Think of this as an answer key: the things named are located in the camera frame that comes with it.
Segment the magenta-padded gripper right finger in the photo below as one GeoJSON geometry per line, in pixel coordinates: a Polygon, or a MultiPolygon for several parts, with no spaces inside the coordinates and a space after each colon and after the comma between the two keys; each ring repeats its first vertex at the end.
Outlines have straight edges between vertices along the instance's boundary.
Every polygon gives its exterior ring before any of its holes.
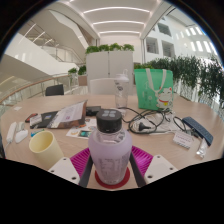
{"type": "Polygon", "coordinates": [[[130,163],[138,187],[143,187],[177,171],[162,155],[152,156],[133,146],[130,163]]]}

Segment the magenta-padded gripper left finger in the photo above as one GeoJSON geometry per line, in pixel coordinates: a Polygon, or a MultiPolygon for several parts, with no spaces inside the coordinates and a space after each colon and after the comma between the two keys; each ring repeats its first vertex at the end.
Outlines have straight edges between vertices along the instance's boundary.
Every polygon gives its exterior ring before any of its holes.
{"type": "Polygon", "coordinates": [[[90,151],[86,148],[71,158],[61,158],[49,169],[49,172],[81,187],[86,187],[89,182],[92,165],[90,151]]]}

